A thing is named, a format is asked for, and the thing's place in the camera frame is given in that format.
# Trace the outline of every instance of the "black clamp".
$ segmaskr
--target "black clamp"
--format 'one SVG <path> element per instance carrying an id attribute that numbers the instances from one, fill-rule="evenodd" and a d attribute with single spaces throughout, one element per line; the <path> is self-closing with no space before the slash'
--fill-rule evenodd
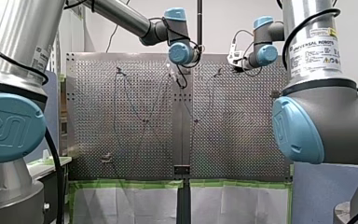
<path id="1" fill-rule="evenodd" d="M 190 166 L 189 165 L 175 165 L 173 167 L 173 172 L 176 175 L 190 175 Z"/>

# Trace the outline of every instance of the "metal base plate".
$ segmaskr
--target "metal base plate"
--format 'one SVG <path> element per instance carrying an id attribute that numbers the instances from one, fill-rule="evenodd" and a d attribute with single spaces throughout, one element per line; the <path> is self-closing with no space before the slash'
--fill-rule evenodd
<path id="1" fill-rule="evenodd" d="M 43 209 L 43 184 L 35 182 L 28 196 L 0 203 L 0 223 L 43 224 Z"/>

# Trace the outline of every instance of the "green tape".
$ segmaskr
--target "green tape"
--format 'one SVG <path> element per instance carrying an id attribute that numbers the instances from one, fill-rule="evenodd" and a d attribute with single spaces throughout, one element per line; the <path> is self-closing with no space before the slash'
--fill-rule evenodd
<path id="1" fill-rule="evenodd" d="M 70 159 L 71 159 L 71 157 L 60 157 L 60 163 L 64 163 L 65 161 L 68 161 Z M 54 160 L 53 159 L 47 159 L 46 161 L 37 160 L 37 161 L 31 161 L 31 162 L 27 163 L 27 165 L 36 165 L 36 164 L 54 165 Z"/>
<path id="2" fill-rule="evenodd" d="M 293 206 L 293 183 L 286 183 L 287 189 L 287 224 L 292 224 L 292 206 Z"/>
<path id="3" fill-rule="evenodd" d="M 295 176 L 295 165 L 290 164 L 290 176 Z"/>
<path id="4" fill-rule="evenodd" d="M 255 189 L 287 189 L 284 182 L 260 182 L 244 180 L 190 180 L 191 188 L 222 188 L 222 187 L 242 187 Z"/>

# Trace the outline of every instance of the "pegboard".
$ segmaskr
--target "pegboard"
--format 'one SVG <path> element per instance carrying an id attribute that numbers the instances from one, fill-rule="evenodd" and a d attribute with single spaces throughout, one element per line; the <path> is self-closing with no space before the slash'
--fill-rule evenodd
<path id="1" fill-rule="evenodd" d="M 173 179 L 174 161 L 188 161 L 192 178 L 287 180 L 289 162 L 270 118 L 271 92 L 286 83 L 280 63 L 249 77 L 233 73 L 226 55 L 203 55 L 185 102 L 166 54 L 78 53 L 67 60 L 71 179 Z M 180 94 L 186 109 L 177 109 Z M 180 131 L 191 133 L 181 145 L 191 149 L 179 153 L 175 143 L 186 140 L 173 134 L 178 113 L 191 117 Z"/>
<path id="2" fill-rule="evenodd" d="M 226 56 L 204 55 L 194 73 L 191 177 L 288 180 L 290 163 L 271 120 L 274 95 L 286 83 L 281 60 L 244 74 Z"/>
<path id="3" fill-rule="evenodd" d="M 165 56 L 68 56 L 71 179 L 172 179 L 172 79 Z"/>

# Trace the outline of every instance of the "warning label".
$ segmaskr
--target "warning label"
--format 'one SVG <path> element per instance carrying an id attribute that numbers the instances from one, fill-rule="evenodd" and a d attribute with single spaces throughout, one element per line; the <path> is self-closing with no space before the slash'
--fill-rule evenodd
<path id="1" fill-rule="evenodd" d="M 310 30 L 310 36 L 327 35 L 337 37 L 337 31 L 333 28 L 316 28 Z"/>
<path id="2" fill-rule="evenodd" d="M 48 58 L 49 53 L 46 50 L 40 47 L 36 47 L 34 51 L 32 67 L 41 72 L 45 72 L 45 68 L 48 65 Z"/>
<path id="3" fill-rule="evenodd" d="M 292 76 L 306 76 L 319 69 L 341 71 L 338 42 L 332 36 L 315 36 L 289 49 Z"/>

